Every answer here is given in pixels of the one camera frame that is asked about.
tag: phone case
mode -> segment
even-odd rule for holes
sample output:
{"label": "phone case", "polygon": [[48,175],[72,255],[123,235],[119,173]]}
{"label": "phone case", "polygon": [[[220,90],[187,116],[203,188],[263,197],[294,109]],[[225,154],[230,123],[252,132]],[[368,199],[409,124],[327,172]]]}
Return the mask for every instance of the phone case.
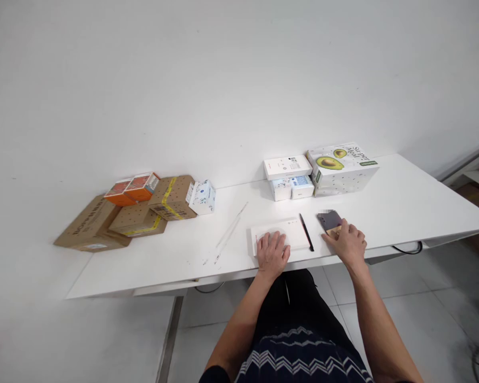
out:
{"label": "phone case", "polygon": [[325,233],[337,239],[341,233],[342,219],[335,210],[328,210],[324,213],[316,215],[319,223],[323,227]]}

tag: yellow tape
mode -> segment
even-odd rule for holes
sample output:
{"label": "yellow tape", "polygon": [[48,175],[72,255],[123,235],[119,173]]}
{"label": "yellow tape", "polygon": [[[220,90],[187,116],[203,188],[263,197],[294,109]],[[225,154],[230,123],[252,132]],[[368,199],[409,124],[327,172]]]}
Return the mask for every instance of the yellow tape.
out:
{"label": "yellow tape", "polygon": [[160,223],[161,221],[161,217],[158,215],[156,217],[156,220],[154,221],[154,225],[152,228],[148,228],[148,229],[140,229],[140,230],[133,230],[133,231],[129,231],[127,233],[123,233],[125,236],[130,236],[130,235],[133,235],[133,234],[139,234],[141,232],[147,232],[147,231],[153,231],[153,230],[156,230],[156,228],[158,227],[158,224]]}
{"label": "yellow tape", "polygon": [[163,196],[163,200],[161,201],[161,204],[163,206],[165,206],[165,209],[167,209],[173,215],[175,215],[177,217],[177,219],[183,219],[183,217],[181,217],[178,213],[176,213],[176,211],[173,208],[171,208],[169,205],[167,205],[167,198],[169,197],[169,194],[172,191],[172,186],[174,186],[174,184],[176,183],[176,179],[177,179],[177,177],[173,177],[170,180],[169,187],[167,188],[167,191],[165,192],[165,195]]}

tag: black pen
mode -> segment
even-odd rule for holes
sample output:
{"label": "black pen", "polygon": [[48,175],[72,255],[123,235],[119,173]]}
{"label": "black pen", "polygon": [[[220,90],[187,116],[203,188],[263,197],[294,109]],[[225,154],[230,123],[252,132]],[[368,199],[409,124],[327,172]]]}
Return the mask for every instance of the black pen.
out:
{"label": "black pen", "polygon": [[305,230],[305,235],[307,236],[307,239],[309,240],[310,250],[314,251],[314,246],[312,245],[312,241],[310,240],[309,232],[307,231],[307,226],[305,226],[305,221],[303,221],[302,213],[300,213],[300,220],[302,221],[303,230]]}

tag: green label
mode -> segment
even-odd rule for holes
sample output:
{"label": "green label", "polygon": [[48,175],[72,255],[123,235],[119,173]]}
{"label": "green label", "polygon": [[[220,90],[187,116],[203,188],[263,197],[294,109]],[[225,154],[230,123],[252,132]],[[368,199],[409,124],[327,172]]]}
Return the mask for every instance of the green label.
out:
{"label": "green label", "polygon": [[360,166],[371,166],[371,165],[378,165],[378,163],[376,161],[360,162]]}

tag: power cord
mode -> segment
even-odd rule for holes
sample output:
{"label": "power cord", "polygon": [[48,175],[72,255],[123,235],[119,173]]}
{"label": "power cord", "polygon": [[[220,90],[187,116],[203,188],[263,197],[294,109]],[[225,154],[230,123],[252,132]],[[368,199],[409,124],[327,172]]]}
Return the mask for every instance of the power cord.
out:
{"label": "power cord", "polygon": [[204,292],[204,291],[202,291],[202,290],[199,290],[199,289],[197,288],[197,286],[194,286],[193,288],[194,288],[195,290],[197,290],[199,293],[202,293],[202,294],[211,294],[211,293],[214,293],[216,290],[218,290],[220,287],[222,287],[222,286],[224,285],[224,283],[225,283],[225,281],[222,282],[222,284],[221,284],[220,286],[218,286],[216,289],[211,290],[211,291],[208,291],[208,292]]}
{"label": "power cord", "polygon": [[479,366],[477,361],[477,356],[479,355],[479,347],[476,347],[474,353],[472,354],[472,371],[474,373],[474,378],[477,383],[479,383],[479,376],[477,375],[476,366]]}
{"label": "power cord", "polygon": [[398,252],[401,252],[401,253],[405,253],[405,254],[418,254],[422,251],[422,241],[419,241],[419,247],[417,248],[417,250],[415,250],[414,252],[406,252],[404,250],[401,250],[400,248],[397,248],[395,246],[392,246],[393,248],[395,248]]}

